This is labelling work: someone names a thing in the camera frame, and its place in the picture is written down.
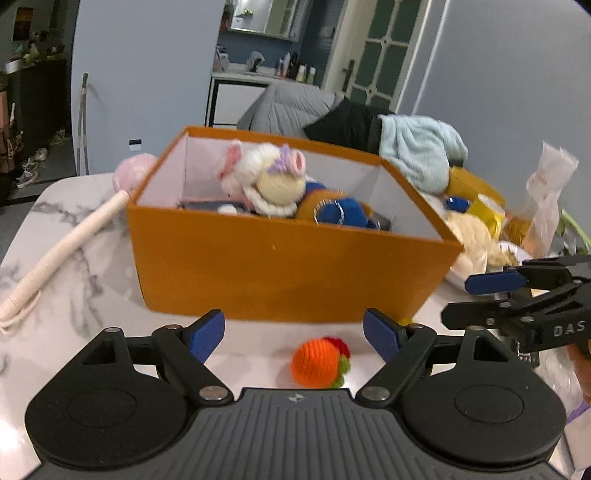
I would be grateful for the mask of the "person's hand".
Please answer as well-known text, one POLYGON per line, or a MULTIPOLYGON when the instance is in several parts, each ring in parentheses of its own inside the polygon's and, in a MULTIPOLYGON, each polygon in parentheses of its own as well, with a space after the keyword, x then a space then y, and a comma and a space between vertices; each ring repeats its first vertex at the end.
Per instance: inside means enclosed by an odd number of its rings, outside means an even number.
POLYGON ((579 382, 583 398, 587 404, 591 403, 591 361, 577 345, 569 345, 567 352, 572 362, 576 378, 579 382))

